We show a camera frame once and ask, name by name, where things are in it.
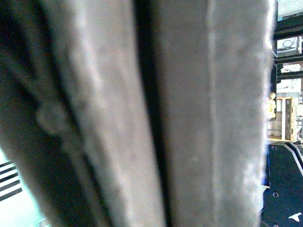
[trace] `dark gap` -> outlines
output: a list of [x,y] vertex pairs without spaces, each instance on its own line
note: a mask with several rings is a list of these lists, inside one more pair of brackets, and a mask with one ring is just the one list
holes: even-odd
[[8,199],[9,197],[12,197],[12,196],[14,196],[14,195],[17,195],[17,194],[20,193],[20,192],[22,192],[22,188],[18,188],[18,189],[14,190],[14,191],[12,191],[12,192],[10,192],[10,193],[7,193],[7,194],[5,194],[5,195],[2,195],[2,196],[0,196],[0,202],[3,201],[3,200]]
[[140,71],[152,130],[153,143],[156,151],[157,164],[160,172],[166,226],[171,227],[172,220],[169,204],[168,171],[163,140],[163,125],[160,114],[158,77],[155,67],[155,48],[153,42],[151,8],[151,2],[148,0],[134,1]]
[[13,163],[12,161],[3,163],[3,164],[0,165],[0,168],[1,168],[1,167],[4,167],[4,166],[8,166],[8,165],[10,165],[10,164],[12,164],[12,163]]
[[38,1],[33,1],[33,5],[35,6],[35,13],[37,15],[37,18],[39,18],[39,21],[37,21],[38,25],[41,27],[41,36],[44,37],[44,41],[46,44],[46,56],[48,57],[50,67],[51,67],[51,72],[52,72],[52,79],[53,82],[56,86],[57,95],[59,96],[60,100],[64,102],[65,107],[67,108],[67,111],[69,113],[71,125],[76,128],[77,132],[80,132],[79,130],[79,125],[77,123],[77,120],[75,119],[75,114],[74,111],[70,105],[69,99],[67,97],[67,94],[65,92],[65,87],[62,85],[62,79],[61,79],[61,74],[59,70],[58,64],[61,64],[61,62],[57,62],[53,55],[53,35],[52,31],[49,25],[49,22],[47,21],[47,17],[45,15],[45,12],[43,10],[43,7],[41,6],[40,2]]
[[18,176],[18,175],[19,175],[18,173],[15,173],[15,174],[9,175],[7,177],[1,178],[0,179],[0,183],[5,182],[5,181],[7,181],[7,180],[9,180],[11,178],[14,178],[14,177]]
[[20,63],[26,65],[27,70],[34,75],[26,39],[20,24],[11,14],[9,4],[7,0],[0,1],[0,43],[7,46],[19,58]]
[[11,167],[11,168],[2,170],[2,171],[0,171],[0,175],[5,174],[5,173],[8,173],[9,171],[12,171],[12,170],[14,170],[14,169],[17,169],[17,167],[13,166],[13,167]]
[[113,221],[111,219],[111,215],[110,215],[110,212],[109,212],[109,207],[104,199],[104,196],[102,196],[101,192],[102,192],[102,188],[100,187],[99,183],[98,183],[98,180],[96,178],[96,175],[95,175],[95,171],[94,171],[94,167],[92,166],[92,164],[90,163],[89,161],[89,158],[87,155],[83,155],[83,162],[89,172],[89,175],[91,177],[91,182],[94,186],[94,189],[95,189],[95,192],[97,193],[98,197],[99,197],[99,204],[101,204],[101,207],[105,213],[105,217],[107,219],[107,222],[109,224],[110,227],[113,227],[114,224],[113,224]]
[[17,180],[17,181],[14,181],[12,183],[9,183],[9,184],[7,184],[7,185],[5,185],[3,187],[0,187],[0,192],[4,191],[4,190],[7,190],[8,188],[11,188],[11,187],[13,187],[13,186],[15,186],[15,185],[17,185],[19,183],[20,183],[20,180]]

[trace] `black metal bar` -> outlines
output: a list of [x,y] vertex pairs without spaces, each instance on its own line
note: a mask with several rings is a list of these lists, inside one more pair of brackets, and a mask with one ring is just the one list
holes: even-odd
[[274,40],[303,34],[303,16],[280,20],[276,24]]
[[277,57],[274,59],[275,64],[303,61],[303,54],[297,54],[289,57]]
[[14,196],[14,195],[17,195],[17,194],[20,193],[20,192],[22,192],[22,188],[18,188],[18,189],[14,190],[14,191],[12,191],[12,192],[10,192],[10,193],[7,193],[7,194],[5,194],[5,195],[2,195],[2,196],[0,196],[0,202],[3,201],[3,200],[8,199],[9,197],[12,197],[12,196]]
[[3,164],[0,165],[0,168],[1,168],[1,167],[4,167],[4,166],[8,166],[8,165],[10,165],[10,164],[12,164],[12,163],[13,163],[13,162],[11,162],[11,161],[6,162],[6,163],[3,163]]
[[11,178],[14,178],[15,176],[18,176],[18,175],[19,175],[18,173],[15,173],[15,174],[9,175],[7,177],[1,178],[0,179],[0,183],[5,182],[5,181],[7,181],[7,180],[9,180]]
[[301,79],[303,78],[303,71],[299,72],[285,72],[278,74],[277,80],[282,80],[282,79]]
[[11,188],[11,187],[13,187],[13,186],[15,186],[15,185],[17,185],[19,183],[20,183],[20,180],[17,180],[17,181],[14,181],[12,183],[9,183],[9,184],[7,184],[7,185],[5,185],[3,187],[0,187],[0,192],[4,191],[4,190],[7,190],[8,188]]
[[15,167],[15,166],[13,166],[11,168],[8,168],[8,169],[5,169],[3,171],[0,171],[0,175],[8,173],[9,171],[12,171],[12,170],[15,170],[15,169],[17,169],[17,167]]

